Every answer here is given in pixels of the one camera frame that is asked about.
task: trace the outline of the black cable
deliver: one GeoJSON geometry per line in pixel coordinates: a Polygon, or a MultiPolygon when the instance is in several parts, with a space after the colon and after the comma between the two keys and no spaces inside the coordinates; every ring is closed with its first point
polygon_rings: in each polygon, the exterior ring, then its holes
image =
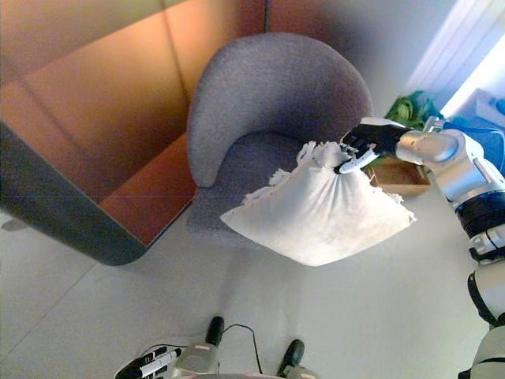
{"type": "Polygon", "coordinates": [[[258,346],[256,345],[256,334],[254,333],[254,330],[250,328],[247,325],[242,325],[242,324],[232,324],[226,329],[224,329],[219,335],[222,336],[225,332],[227,332],[230,328],[233,328],[234,326],[240,326],[241,328],[246,328],[252,333],[252,342],[254,343],[254,353],[256,354],[256,363],[258,364],[258,370],[260,373],[263,375],[263,370],[261,369],[261,364],[260,364],[260,356],[258,355],[258,346]]]}
{"type": "Polygon", "coordinates": [[[144,352],[142,354],[140,354],[141,357],[143,357],[144,355],[146,355],[148,353],[148,351],[150,351],[151,349],[154,349],[156,347],[164,347],[164,346],[168,346],[168,347],[180,347],[180,348],[184,348],[184,347],[187,347],[187,346],[182,346],[182,345],[171,345],[169,343],[157,343],[156,345],[152,345],[151,347],[147,348],[144,350],[144,352]]]}

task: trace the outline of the copper wall panel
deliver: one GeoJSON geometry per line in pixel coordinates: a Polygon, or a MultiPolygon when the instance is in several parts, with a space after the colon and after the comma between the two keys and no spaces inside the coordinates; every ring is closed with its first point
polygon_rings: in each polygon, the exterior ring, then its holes
{"type": "Polygon", "coordinates": [[[31,96],[21,82],[2,87],[2,119],[15,126],[17,135],[85,193],[102,193],[107,186],[98,162],[93,162],[71,136],[58,128],[58,123],[31,96]]]}
{"type": "Polygon", "coordinates": [[[195,190],[183,134],[100,207],[147,246],[193,199],[195,190]]]}
{"type": "Polygon", "coordinates": [[[91,196],[111,193],[184,133],[187,104],[167,41],[157,13],[24,76],[59,129],[101,166],[107,189],[91,196]]]}
{"type": "Polygon", "coordinates": [[[189,98],[220,47],[264,30],[264,1],[188,0],[165,12],[189,98]]]}
{"type": "Polygon", "coordinates": [[[28,73],[178,2],[2,0],[2,57],[19,73],[28,73]]]}

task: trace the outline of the wall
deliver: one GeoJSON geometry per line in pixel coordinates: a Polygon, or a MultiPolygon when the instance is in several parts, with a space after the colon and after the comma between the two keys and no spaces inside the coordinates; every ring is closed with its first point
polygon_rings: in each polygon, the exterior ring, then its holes
{"type": "Polygon", "coordinates": [[[165,202],[187,203],[194,183],[177,141],[196,83],[222,45],[262,32],[263,17],[264,2],[241,0],[2,0],[2,119],[95,201],[113,193],[105,208],[123,224],[115,211],[127,198],[159,193],[154,180],[123,185],[162,153],[170,161],[148,172],[178,172],[184,183],[165,202]]]}
{"type": "Polygon", "coordinates": [[[377,116],[403,90],[455,0],[272,0],[271,30],[323,40],[365,79],[377,116]]]}

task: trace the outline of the robotic hand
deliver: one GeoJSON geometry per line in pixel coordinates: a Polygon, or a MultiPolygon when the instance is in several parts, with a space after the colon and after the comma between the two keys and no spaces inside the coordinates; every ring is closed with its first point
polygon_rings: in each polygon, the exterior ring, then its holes
{"type": "Polygon", "coordinates": [[[479,266],[468,289],[479,314],[495,327],[482,340],[466,378],[502,378],[505,373],[505,179],[484,159],[482,146],[451,124],[430,118],[423,132],[384,118],[363,118],[341,141],[351,158],[335,168],[345,174],[378,156],[425,165],[468,234],[479,266]]]}

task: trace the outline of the orange wall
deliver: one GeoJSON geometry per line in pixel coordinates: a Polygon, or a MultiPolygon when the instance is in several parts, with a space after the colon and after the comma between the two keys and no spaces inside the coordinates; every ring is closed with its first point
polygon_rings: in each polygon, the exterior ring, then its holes
{"type": "Polygon", "coordinates": [[[97,199],[184,133],[210,57],[263,28],[262,1],[173,3],[2,0],[2,118],[97,199]]]}

